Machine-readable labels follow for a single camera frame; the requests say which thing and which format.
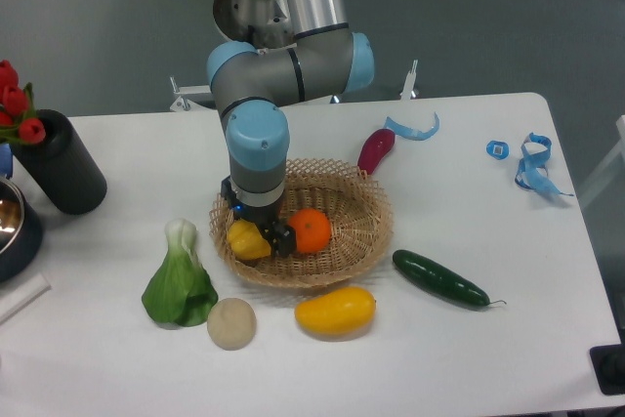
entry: orange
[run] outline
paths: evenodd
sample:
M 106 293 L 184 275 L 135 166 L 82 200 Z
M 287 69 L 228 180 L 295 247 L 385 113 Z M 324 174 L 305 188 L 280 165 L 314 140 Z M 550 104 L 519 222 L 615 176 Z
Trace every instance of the orange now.
M 316 253 L 325 248 L 332 236 L 332 227 L 325 214 L 316 209 L 298 210 L 288 221 L 295 230 L 295 242 L 300 253 Z

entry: blue ribbon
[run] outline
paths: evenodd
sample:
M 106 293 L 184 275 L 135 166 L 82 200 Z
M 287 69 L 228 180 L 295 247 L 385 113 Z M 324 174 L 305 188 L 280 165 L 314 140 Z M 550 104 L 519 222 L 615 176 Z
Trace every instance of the blue ribbon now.
M 529 153 L 525 144 L 530 142 L 539 144 L 545 149 L 537 153 Z M 517 186 L 523 189 L 535 190 L 539 194 L 559 194 L 569 195 L 562 192 L 543 174 L 538 170 L 542 169 L 547 172 L 547 160 L 551 157 L 551 140 L 544 136 L 537 136 L 533 132 L 529 134 L 523 144 L 521 145 L 521 152 L 523 158 L 519 161 L 519 168 L 517 169 L 517 175 L 515 176 L 515 183 Z
M 405 139 L 410 139 L 411 141 L 425 141 L 438 132 L 440 120 L 438 119 L 438 115 L 434 113 L 434 126 L 432 129 L 425 132 L 412 129 L 411 127 L 402 126 L 401 124 L 394 122 L 390 117 L 387 117 L 384 127 L 391 129 L 398 136 L 404 137 Z

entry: wicker basket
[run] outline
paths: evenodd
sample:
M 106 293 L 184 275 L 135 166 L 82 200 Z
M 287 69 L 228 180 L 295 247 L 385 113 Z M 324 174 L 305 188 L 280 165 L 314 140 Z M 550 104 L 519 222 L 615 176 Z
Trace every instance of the wicker basket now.
M 280 218 L 304 207 L 324 212 L 332 224 L 330 243 L 314 254 L 238 261 L 226 236 L 233 223 L 228 204 L 217 195 L 210 230 L 219 255 L 240 277 L 283 288 L 323 287 L 373 268 L 384 256 L 393 234 L 393 210 L 378 183 L 337 160 L 289 160 Z

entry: robotic arm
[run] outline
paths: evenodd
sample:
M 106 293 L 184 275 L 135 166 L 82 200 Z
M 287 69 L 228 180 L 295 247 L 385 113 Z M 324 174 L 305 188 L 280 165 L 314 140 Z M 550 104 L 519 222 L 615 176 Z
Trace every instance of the robotic arm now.
M 295 234 L 278 215 L 290 136 L 280 107 L 369 85 L 373 53 L 363 34 L 350 32 L 342 0 L 229 0 L 229 23 L 219 20 L 223 11 L 216 0 L 216 23 L 231 41 L 207 63 L 229 152 L 222 196 L 235 217 L 257 225 L 274 253 L 288 256 Z

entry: purple eggplant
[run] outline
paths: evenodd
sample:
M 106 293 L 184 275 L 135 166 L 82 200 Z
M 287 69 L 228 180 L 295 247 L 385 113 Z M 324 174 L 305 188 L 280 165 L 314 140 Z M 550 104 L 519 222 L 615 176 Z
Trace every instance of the purple eggplant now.
M 394 145 L 395 132 L 391 129 L 378 129 L 364 142 L 358 158 L 358 168 L 372 175 Z

